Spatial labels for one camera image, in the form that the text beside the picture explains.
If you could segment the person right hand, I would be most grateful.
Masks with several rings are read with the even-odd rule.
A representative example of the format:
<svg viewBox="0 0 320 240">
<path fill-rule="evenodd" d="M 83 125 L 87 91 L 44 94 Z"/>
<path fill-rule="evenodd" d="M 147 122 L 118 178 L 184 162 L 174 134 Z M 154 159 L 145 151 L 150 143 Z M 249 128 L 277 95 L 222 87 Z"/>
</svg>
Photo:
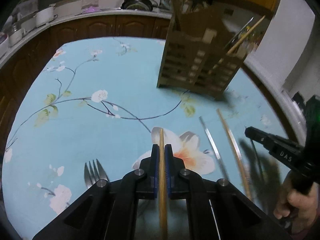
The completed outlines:
<svg viewBox="0 0 320 240">
<path fill-rule="evenodd" d="M 276 219 L 291 219 L 291 232 L 297 235 L 311 228 L 319 217 L 319 185 L 313 183 L 308 194 L 292 187 L 293 172 L 289 172 L 280 187 L 273 214 Z"/>
</svg>

